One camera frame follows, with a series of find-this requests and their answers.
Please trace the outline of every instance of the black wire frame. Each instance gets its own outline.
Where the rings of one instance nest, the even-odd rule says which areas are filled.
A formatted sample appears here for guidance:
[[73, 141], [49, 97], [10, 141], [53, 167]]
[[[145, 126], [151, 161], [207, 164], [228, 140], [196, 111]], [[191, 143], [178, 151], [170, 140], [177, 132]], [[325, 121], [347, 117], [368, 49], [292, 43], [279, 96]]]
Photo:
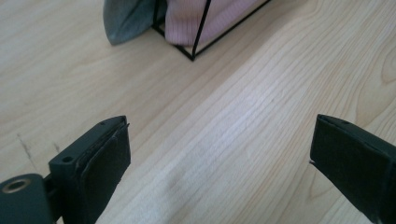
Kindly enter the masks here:
[[[154, 17], [153, 17], [153, 22], [152, 22], [152, 28], [157, 31], [159, 34], [162, 36], [165, 36], [165, 31], [161, 28], [161, 25], [165, 23], [165, 16], [158, 18], [158, 11], [160, 9], [160, 3], [162, 0], [156, 0], [155, 1], [155, 7], [154, 7]], [[211, 0], [206, 0], [205, 3], [205, 9], [203, 16], [201, 18], [201, 22], [199, 24], [198, 32], [194, 40], [194, 45], [192, 46], [192, 51], [189, 52], [186, 50], [185, 47], [180, 46], [180, 45], [174, 45], [175, 48], [177, 48], [181, 53], [183, 53], [187, 58], [189, 58], [192, 62], [195, 61], [196, 57], [198, 57], [200, 54], [202, 54], [204, 51], [212, 47], [214, 44], [219, 42], [224, 36], [226, 36], [228, 33], [230, 33], [233, 29], [235, 29], [237, 26], [239, 26], [242, 22], [250, 18], [252, 15], [254, 15], [257, 11], [259, 11], [262, 7], [267, 5], [269, 2], [272, 0], [266, 0], [262, 4], [260, 4], [258, 7], [256, 7], [254, 10], [252, 10], [250, 13], [248, 13], [244, 18], [242, 18], [239, 22], [234, 24], [232, 27], [224, 31], [221, 35], [216, 37], [214, 40], [206, 44], [202, 49], [198, 50], [198, 45], [199, 45], [199, 40], [201, 38], [201, 33], [204, 29], [205, 26], [205, 21], [206, 21], [206, 16], [207, 12], [209, 11], [210, 4], [212, 3]]]

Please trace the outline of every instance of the cloth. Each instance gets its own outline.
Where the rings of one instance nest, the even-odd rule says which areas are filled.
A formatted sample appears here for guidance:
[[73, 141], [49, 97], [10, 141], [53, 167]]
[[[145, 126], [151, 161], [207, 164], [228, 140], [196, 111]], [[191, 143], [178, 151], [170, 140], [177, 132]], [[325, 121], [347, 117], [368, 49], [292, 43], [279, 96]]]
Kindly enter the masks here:
[[[105, 0], [103, 19], [108, 41], [118, 45], [146, 31], [152, 25], [154, 6], [155, 0]], [[158, 17], [165, 11], [162, 0]]]
[[[258, 0], [212, 1], [200, 43], [215, 37]], [[195, 41], [206, 0], [167, 0], [165, 38], [176, 45], [191, 46]]]

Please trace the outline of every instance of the screw hole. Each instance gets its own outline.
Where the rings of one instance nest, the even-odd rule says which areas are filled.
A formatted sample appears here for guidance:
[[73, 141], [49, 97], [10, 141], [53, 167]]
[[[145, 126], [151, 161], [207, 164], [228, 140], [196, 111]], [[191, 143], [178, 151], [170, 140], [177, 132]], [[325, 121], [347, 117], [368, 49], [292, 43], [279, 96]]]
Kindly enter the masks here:
[[14, 180], [11, 183], [7, 184], [3, 187], [4, 193], [15, 193], [24, 188], [26, 188], [30, 184], [30, 179], [18, 179]]
[[62, 159], [63, 162], [70, 162], [73, 160], [73, 157], [65, 157]]

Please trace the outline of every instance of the pink fabric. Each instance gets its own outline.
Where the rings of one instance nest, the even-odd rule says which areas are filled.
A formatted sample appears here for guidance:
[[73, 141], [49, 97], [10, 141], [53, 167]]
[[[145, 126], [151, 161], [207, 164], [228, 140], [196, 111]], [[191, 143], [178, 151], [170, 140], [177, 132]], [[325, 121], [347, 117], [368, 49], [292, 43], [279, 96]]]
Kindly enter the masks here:
[[[165, 38], [191, 46], [195, 41], [206, 0], [167, 0]], [[212, 0], [200, 43], [215, 37], [258, 0]]]

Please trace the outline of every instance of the light wood grain surface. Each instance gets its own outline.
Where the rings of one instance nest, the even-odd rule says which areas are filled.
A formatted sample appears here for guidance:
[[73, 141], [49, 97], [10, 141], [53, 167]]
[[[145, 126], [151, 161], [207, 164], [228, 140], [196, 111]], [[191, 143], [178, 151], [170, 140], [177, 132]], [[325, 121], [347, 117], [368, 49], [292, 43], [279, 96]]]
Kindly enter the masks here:
[[396, 1], [275, 0], [191, 63], [101, 1], [1, 1], [0, 181], [126, 115], [132, 164], [97, 223], [369, 223], [312, 165], [318, 113], [396, 144]]

